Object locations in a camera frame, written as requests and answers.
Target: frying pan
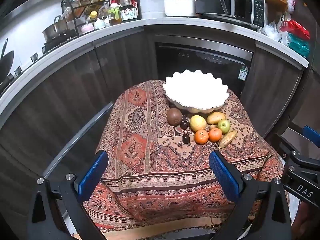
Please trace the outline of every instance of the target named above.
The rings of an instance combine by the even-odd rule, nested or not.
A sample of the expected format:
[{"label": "frying pan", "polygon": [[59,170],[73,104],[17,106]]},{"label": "frying pan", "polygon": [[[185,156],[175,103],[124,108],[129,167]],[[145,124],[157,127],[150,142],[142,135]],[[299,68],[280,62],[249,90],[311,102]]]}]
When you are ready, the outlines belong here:
[{"label": "frying pan", "polygon": [[0,83],[7,77],[13,63],[13,50],[4,55],[5,48],[7,47],[8,39],[5,40],[5,43],[2,48],[1,58],[0,58]]}]

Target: table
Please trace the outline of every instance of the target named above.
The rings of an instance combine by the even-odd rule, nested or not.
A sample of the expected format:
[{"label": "table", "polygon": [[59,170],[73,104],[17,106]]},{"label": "table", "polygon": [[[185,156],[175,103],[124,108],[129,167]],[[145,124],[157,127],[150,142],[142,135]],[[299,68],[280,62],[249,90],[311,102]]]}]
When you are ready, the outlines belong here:
[{"label": "table", "polygon": [[[163,81],[125,91],[116,101],[97,150],[109,165],[84,207],[108,239],[134,240],[182,228],[218,229],[232,211],[209,167],[218,143],[198,145],[191,130],[168,124]],[[258,135],[235,94],[220,109],[238,131],[221,153],[255,179],[280,177],[279,156]],[[182,134],[191,137],[189,144]]]}]

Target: red plastic bag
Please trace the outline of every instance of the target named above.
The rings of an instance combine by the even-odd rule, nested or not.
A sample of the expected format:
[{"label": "red plastic bag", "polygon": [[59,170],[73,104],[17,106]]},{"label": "red plastic bag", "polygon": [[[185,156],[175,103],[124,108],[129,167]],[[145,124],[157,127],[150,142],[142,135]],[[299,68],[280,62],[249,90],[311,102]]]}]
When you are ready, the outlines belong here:
[{"label": "red plastic bag", "polygon": [[310,40],[310,33],[306,30],[301,24],[297,23],[294,20],[291,21],[284,21],[281,24],[280,30],[282,32],[289,32],[302,40]]}]

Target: microwave oven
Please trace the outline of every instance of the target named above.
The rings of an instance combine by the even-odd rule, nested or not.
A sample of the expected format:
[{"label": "microwave oven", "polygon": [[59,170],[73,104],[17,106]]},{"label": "microwave oven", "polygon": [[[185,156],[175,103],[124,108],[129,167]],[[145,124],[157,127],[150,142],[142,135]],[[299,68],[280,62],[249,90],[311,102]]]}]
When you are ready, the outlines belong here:
[{"label": "microwave oven", "polygon": [[196,0],[196,13],[252,28],[263,28],[265,0]]}]

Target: microwave control panel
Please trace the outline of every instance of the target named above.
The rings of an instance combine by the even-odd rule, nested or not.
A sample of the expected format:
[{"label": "microwave control panel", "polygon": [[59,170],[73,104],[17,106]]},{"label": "microwave control panel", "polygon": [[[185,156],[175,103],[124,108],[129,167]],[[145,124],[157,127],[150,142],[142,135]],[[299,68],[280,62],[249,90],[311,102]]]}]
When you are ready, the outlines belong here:
[{"label": "microwave control panel", "polygon": [[253,24],[263,28],[264,0],[253,0]]}]

